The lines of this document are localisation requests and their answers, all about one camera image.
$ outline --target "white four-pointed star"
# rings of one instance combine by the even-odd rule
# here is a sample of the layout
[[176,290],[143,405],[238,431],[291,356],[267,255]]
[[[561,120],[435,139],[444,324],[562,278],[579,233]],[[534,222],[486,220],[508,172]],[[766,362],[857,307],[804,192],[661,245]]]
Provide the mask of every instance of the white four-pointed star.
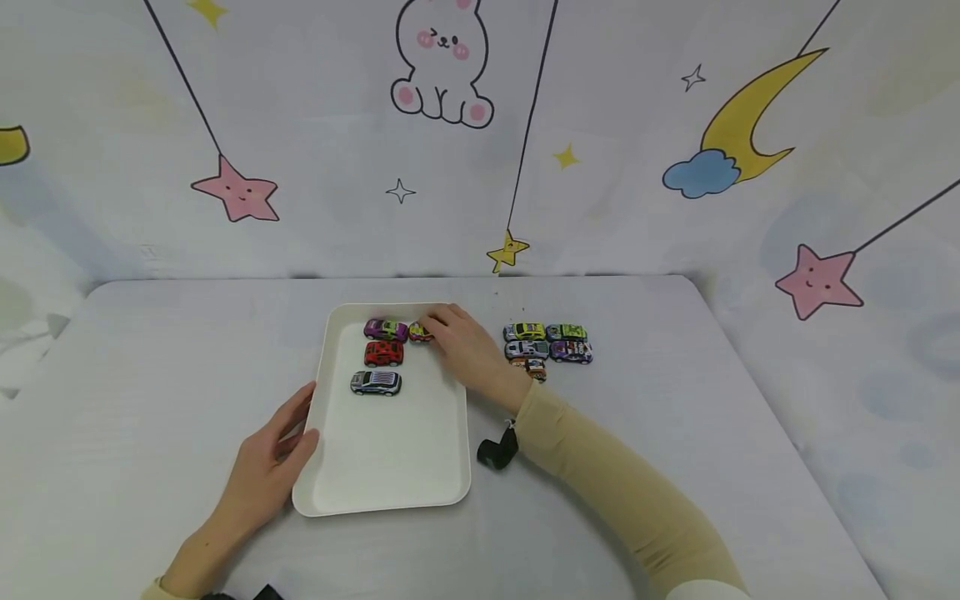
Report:
[[407,188],[403,187],[403,181],[401,181],[401,180],[396,180],[396,187],[395,187],[394,189],[388,189],[388,190],[387,190],[387,193],[388,193],[388,194],[393,194],[394,196],[396,196],[396,198],[397,198],[398,200],[400,200],[400,203],[403,204],[403,200],[404,200],[407,196],[413,196],[413,195],[416,194],[417,192],[415,192],[415,191],[413,191],[413,190],[411,190],[411,189],[407,189]]
[[703,67],[703,65],[702,65],[702,64],[698,64],[698,65],[697,65],[697,68],[693,71],[693,73],[690,73],[690,74],[687,75],[686,77],[681,77],[681,78],[680,78],[681,80],[683,80],[683,81],[686,82],[686,89],[684,90],[684,94],[686,94],[686,92],[690,91],[690,88],[693,87],[694,85],[699,84],[700,82],[705,82],[705,81],[706,81],[706,79],[704,79],[703,77],[700,76],[700,69],[701,69],[701,67]]

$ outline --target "black object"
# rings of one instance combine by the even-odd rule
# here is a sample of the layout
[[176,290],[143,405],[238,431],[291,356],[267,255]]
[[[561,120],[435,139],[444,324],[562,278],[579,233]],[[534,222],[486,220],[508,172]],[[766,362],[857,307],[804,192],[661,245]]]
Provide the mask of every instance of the black object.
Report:
[[500,444],[493,440],[481,442],[480,447],[477,448],[477,462],[493,470],[506,468],[520,451],[520,445],[516,441],[514,425],[514,421],[507,421],[507,430],[503,432]]
[[283,597],[280,594],[276,593],[276,590],[270,586],[266,586],[264,589],[260,590],[260,593],[256,594],[256,597],[253,600],[283,600]]

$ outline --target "white tray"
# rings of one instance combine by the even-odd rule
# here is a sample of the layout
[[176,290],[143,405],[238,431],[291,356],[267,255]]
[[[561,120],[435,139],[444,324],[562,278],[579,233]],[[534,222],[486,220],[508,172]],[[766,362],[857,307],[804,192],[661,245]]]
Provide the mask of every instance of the white tray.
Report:
[[356,396],[367,371],[363,328],[387,318],[410,324],[429,304],[343,304],[326,321],[317,390],[306,426],[320,445],[294,486],[305,516],[456,504],[470,489],[467,390],[441,369],[428,345],[407,342],[394,397]]

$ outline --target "white backdrop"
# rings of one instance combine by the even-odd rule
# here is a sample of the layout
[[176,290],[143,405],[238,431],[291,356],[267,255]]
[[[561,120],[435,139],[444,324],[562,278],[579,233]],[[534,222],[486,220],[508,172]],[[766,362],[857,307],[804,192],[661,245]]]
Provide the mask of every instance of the white backdrop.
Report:
[[235,223],[142,2],[0,8],[32,148],[0,166],[0,348],[116,278],[683,273],[888,593],[956,597],[960,191],[871,240],[960,177],[960,5],[561,0],[514,203],[553,3],[434,1],[400,45],[482,129],[395,106],[404,0],[154,0],[229,163],[278,185]]

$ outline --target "white table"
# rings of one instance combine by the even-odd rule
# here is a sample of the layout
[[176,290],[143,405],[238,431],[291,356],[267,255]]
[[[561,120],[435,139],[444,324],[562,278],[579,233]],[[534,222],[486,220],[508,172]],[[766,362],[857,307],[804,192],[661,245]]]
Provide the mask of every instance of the white table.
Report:
[[[708,514],[757,599],[880,599],[840,521],[696,289],[678,276],[152,281],[106,285],[0,412],[0,597],[124,598],[214,506],[236,446],[313,377],[344,302],[451,300],[493,333],[584,324],[596,362],[549,383]],[[470,444],[502,416],[471,403]],[[642,577],[524,461],[474,465],[444,509],[306,519],[249,547],[227,590],[317,598],[628,598]]]

